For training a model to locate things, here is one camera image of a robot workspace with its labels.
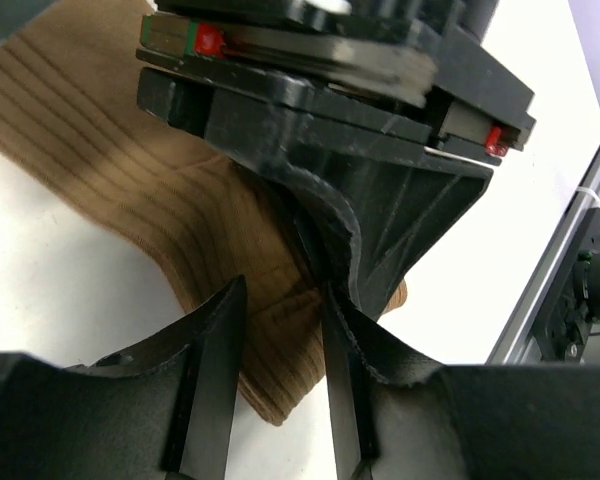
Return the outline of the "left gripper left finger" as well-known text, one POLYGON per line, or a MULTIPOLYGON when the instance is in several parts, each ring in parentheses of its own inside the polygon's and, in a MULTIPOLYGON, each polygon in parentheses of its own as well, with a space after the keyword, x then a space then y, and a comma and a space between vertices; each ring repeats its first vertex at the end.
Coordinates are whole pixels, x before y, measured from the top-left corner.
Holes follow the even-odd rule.
POLYGON ((0 479, 221 479, 242 358, 237 277, 91 366, 0 353, 0 479))

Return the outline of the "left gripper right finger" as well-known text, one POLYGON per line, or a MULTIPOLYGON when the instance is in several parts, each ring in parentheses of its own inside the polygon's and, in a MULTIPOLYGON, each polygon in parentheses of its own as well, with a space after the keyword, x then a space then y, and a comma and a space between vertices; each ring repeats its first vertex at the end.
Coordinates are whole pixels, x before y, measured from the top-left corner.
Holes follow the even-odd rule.
POLYGON ((445 366, 324 301, 339 478, 600 479, 600 366, 445 366))

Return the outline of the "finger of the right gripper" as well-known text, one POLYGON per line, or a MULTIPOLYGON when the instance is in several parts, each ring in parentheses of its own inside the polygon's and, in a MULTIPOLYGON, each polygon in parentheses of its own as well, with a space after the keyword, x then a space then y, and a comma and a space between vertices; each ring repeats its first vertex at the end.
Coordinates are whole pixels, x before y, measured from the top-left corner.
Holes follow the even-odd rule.
POLYGON ((332 281, 373 319, 493 175, 488 166, 323 119, 309 120, 299 142, 299 165, 315 176, 300 197, 324 242, 332 281))
POLYGON ((271 183, 312 273, 362 304, 365 163, 342 150, 352 128, 152 68, 140 74, 137 104, 271 183))

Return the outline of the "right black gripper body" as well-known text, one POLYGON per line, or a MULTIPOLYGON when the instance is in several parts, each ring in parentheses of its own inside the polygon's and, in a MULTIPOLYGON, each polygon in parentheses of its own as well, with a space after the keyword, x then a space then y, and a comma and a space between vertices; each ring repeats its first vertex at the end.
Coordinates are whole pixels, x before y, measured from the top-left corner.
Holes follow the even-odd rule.
POLYGON ((394 107, 430 144, 501 158, 534 128, 532 91, 483 47, 493 1, 160 1, 140 45, 287 71, 394 107))

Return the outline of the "tan brown sock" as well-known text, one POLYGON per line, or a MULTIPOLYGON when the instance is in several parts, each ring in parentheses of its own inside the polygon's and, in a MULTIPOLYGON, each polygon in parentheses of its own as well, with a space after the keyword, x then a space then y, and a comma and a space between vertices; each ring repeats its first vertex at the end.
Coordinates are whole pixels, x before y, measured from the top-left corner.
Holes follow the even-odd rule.
POLYGON ((145 1, 60 1, 0 48, 0 152, 132 242, 193 311, 248 288, 239 390, 279 426, 324 377, 321 297, 258 179, 141 112, 145 1))

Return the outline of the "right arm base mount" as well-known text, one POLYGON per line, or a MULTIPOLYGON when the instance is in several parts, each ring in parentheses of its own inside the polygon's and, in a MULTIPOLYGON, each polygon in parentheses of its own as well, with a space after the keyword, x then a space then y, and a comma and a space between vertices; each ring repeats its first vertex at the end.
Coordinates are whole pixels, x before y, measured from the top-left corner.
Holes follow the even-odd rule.
POLYGON ((588 310, 576 285, 576 265, 600 253, 600 209, 584 213, 558 267, 540 310, 532 334, 541 362, 578 362, 591 331, 588 310))

